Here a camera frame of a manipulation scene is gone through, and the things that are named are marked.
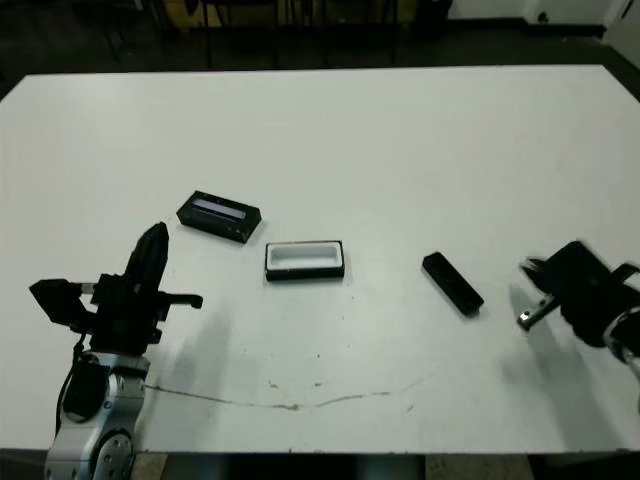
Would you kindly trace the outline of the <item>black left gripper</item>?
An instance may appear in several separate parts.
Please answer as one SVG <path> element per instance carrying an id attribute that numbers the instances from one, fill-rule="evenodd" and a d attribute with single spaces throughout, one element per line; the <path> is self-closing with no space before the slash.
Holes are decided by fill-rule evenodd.
<path id="1" fill-rule="evenodd" d="M 138 240 L 123 274 L 103 274 L 93 284 L 79 285 L 80 293 L 89 295 L 96 306 L 94 311 L 84 311 L 79 321 L 79 332 L 91 337 L 92 349 L 142 355 L 160 341 L 158 324 L 166 320 L 173 305 L 202 307 L 200 295 L 159 289 L 168 245 L 166 224 L 156 223 Z"/>

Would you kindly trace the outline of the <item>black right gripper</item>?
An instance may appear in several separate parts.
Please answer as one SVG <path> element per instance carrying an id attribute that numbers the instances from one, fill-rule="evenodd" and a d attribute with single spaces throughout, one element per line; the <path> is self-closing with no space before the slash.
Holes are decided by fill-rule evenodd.
<path id="1" fill-rule="evenodd" d="M 612 269 L 580 240 L 548 258 L 527 257 L 523 273 L 543 294 L 542 300 L 517 319 L 528 332 L 559 310 L 573 333 L 594 348 L 605 346 L 605 331 L 629 310 L 629 265 Z"/>

